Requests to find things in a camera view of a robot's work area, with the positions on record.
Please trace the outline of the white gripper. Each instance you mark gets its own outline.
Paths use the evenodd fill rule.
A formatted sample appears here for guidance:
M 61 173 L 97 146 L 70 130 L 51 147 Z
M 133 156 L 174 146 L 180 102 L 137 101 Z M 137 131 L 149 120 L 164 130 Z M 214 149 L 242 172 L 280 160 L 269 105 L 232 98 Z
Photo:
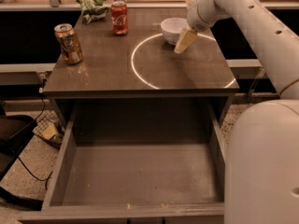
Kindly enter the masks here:
M 220 1 L 193 0 L 187 5 L 187 23 L 191 29 L 182 30 L 174 49 L 176 54 L 184 52 L 196 40 L 197 32 L 213 27 L 217 21 L 230 18 L 230 15 L 220 6 Z

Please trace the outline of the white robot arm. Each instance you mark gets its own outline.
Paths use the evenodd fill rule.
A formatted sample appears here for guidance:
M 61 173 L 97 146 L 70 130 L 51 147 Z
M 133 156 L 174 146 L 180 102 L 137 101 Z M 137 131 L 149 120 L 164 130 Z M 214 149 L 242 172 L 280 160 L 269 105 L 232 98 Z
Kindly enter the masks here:
M 299 37 L 260 0 L 195 0 L 175 51 L 224 18 L 235 21 L 278 96 L 249 107 L 231 130 L 224 224 L 299 224 Z

